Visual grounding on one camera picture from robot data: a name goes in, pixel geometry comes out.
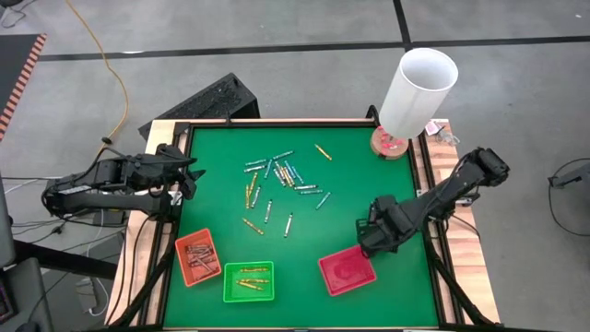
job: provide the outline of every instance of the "orange warning stripe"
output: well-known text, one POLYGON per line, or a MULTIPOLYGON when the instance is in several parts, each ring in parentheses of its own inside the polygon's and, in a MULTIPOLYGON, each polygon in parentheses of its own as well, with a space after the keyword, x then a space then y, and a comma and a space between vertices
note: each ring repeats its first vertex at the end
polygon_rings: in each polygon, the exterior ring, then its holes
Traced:
POLYGON ((15 87, 12 89, 12 93, 8 97, 6 106, 4 107, 4 110, 0 112, 0 142, 6 135, 6 130, 8 129, 10 120, 12 119, 15 110, 17 109, 20 97, 25 91, 25 87, 27 86, 27 82, 30 79, 30 75, 33 72, 33 68, 39 60, 39 56, 41 55, 41 50, 43 48, 43 45, 45 44, 46 39, 47 35, 44 33, 37 37, 37 41, 35 41, 35 43, 30 49, 29 58, 27 59, 27 62, 23 65, 23 69, 20 71, 17 83, 15 83, 15 87))

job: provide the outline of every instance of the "orange tray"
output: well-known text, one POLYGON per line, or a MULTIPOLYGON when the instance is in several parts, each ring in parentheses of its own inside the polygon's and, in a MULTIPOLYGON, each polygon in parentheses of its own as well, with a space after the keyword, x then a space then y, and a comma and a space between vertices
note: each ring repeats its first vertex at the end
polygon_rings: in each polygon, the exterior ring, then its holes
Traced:
POLYGON ((186 235, 174 243, 186 287, 221 273, 218 252, 209 229, 186 235))

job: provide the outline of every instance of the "silver pin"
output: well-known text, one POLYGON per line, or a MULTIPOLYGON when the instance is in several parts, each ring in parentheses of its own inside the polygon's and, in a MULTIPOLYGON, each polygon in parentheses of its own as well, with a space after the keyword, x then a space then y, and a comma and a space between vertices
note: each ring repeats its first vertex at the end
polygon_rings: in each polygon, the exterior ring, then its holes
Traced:
POLYGON ((291 228, 291 221, 293 220, 293 212, 289 214, 289 220, 287 221, 287 228, 285 229, 285 237, 289 235, 289 229, 291 228))
POLYGON ((266 172, 265 172, 265 179, 268 178, 268 174, 270 173, 270 166, 272 166, 273 160, 268 161, 268 165, 266 165, 266 172))
POLYGON ((299 195, 321 194, 323 192, 324 192, 324 190, 322 190, 322 189, 319 189, 319 190, 307 190, 307 191, 299 192, 299 195))
POLYGON ((276 155, 275 157, 273 157, 273 160, 277 160, 277 159, 281 159, 283 157, 287 157, 289 154, 293 153, 295 151, 291 150, 291 151, 287 151, 285 153, 281 153, 279 155, 276 155))
POLYGON ((305 184, 305 182, 303 181, 303 179, 301 178, 301 175, 299 175, 299 173, 297 172, 297 170, 295 169, 295 166, 291 166, 291 169, 293 170, 293 173, 295 174, 295 176, 297 176, 297 179, 299 179, 299 182, 301 182, 301 184, 305 184))
POLYGON ((245 170, 243 170, 243 172, 254 172, 254 171, 262 170, 264 168, 266 168, 266 165, 260 165, 260 166, 256 166, 256 167, 251 167, 249 169, 245 169, 245 170))
POLYGON ((280 181, 280 183, 285 186, 285 180, 283 180, 283 177, 280 176, 280 172, 277 169, 273 169, 273 171, 275 171, 275 175, 277 176, 278 180, 280 181))
POLYGON ((254 206, 256 205, 256 202, 258 201, 258 194, 260 194, 260 188, 261 188, 261 186, 258 185, 258 188, 256 188, 256 193, 254 194, 254 199, 252 200, 252 204, 250 205, 250 208, 254 208, 254 206))
POLYGON ((252 161, 252 162, 246 162, 246 166, 258 165, 259 163, 263 163, 263 162, 266 162, 266 160, 257 160, 257 161, 252 161))
POLYGON ((270 208, 273 206, 273 200, 270 199, 268 201, 268 206, 266 206, 266 216, 265 216, 265 223, 268 223, 268 219, 270 218, 270 208))
POLYGON ((322 198, 322 200, 320 201, 320 203, 317 205, 317 207, 315 207, 315 209, 320 209, 322 207, 322 205, 325 203, 325 200, 328 199, 328 197, 332 195, 332 193, 328 192, 327 194, 325 194, 324 198, 322 198))
POLYGON ((287 166, 287 172, 289 172, 289 176, 291 177, 291 179, 295 180, 295 173, 291 169, 291 165, 289 165, 289 162, 286 160, 285 160, 285 166, 287 166))
POLYGON ((308 185, 300 185, 295 187, 295 190, 305 190, 305 189, 315 189, 317 188, 317 184, 308 184, 308 185))

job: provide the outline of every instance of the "wooden table frame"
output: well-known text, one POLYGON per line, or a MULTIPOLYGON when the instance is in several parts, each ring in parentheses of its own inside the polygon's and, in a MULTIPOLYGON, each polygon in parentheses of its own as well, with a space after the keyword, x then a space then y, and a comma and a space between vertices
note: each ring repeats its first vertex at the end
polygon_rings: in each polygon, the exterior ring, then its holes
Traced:
MULTIPOLYGON (((444 130, 451 131, 448 120, 437 120, 445 126, 444 130)), ((228 124, 225 119, 200 119, 200 120, 155 120, 152 123, 149 138, 147 140, 146 153, 154 153, 156 146, 161 143, 173 144, 178 146, 182 151, 190 143, 192 134, 191 125, 202 126, 248 126, 262 125, 272 123, 275 125, 298 126, 298 125, 317 125, 317 126, 371 126, 374 121, 372 118, 360 119, 235 119, 228 124)), ((419 137, 412 140, 408 153, 411 160, 415 161, 413 165, 414 183, 417 188, 429 189, 433 183, 438 183, 449 176, 453 167, 458 162, 457 151, 455 147, 446 143, 439 143, 433 136, 419 137)), ((475 225, 471 208, 457 206, 455 215, 464 219, 472 226, 475 225)), ((114 309, 111 322, 114 322, 126 309, 127 304, 131 302, 151 273, 150 269, 161 259, 166 244, 170 239, 171 225, 162 225, 156 222, 148 222, 141 234, 138 231, 146 215, 139 211, 133 211, 127 226, 127 235, 125 240, 124 255, 126 260, 125 269, 123 269, 124 256, 121 255, 119 268, 112 286, 112 296, 109 302, 107 317, 114 309), (134 279, 130 281, 132 263, 135 265, 134 279)), ((491 321, 498 322, 498 312, 496 310, 493 293, 491 291, 490 280, 486 269, 483 253, 479 244, 477 235, 468 227, 461 223, 455 223, 450 220, 450 226, 446 233, 446 238, 440 237, 440 228, 430 225, 431 236, 441 238, 433 240, 437 252, 444 256, 444 249, 447 248, 448 257, 452 261, 455 279, 461 285, 461 288, 469 296, 471 301, 479 310, 491 321)), ((432 273, 432 286, 435 290, 435 301, 442 305, 438 309, 437 315, 440 322, 462 323, 465 319, 469 323, 468 317, 460 314, 456 319, 454 313, 460 313, 457 306, 453 306, 453 297, 451 296, 445 282, 436 272, 432 273)), ((144 324, 161 324, 163 322, 165 303, 161 301, 162 291, 168 289, 169 271, 165 272, 156 283, 151 292, 151 296, 144 304, 144 308, 134 319, 132 325, 144 324)))

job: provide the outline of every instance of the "small item in tray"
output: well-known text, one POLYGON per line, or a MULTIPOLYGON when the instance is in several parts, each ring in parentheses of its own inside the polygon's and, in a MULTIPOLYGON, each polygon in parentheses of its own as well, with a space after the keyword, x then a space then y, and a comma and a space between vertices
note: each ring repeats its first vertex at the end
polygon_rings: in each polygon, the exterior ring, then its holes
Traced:
POLYGON ((269 279, 240 279, 241 282, 247 283, 269 283, 269 279))
POLYGON ((241 285, 241 286, 243 286, 243 287, 247 287, 247 288, 250 288, 250 289, 253 289, 253 290, 257 290, 257 291, 264 291, 264 289, 263 289, 262 287, 260 287, 260 286, 256 286, 256 285, 251 285, 251 284, 249 284, 249 283, 247 283, 247 282, 238 281, 238 282, 236 282, 236 283, 237 283, 238 285, 241 285))
POLYGON ((244 267, 240 269, 240 272, 267 272, 268 267, 244 267))

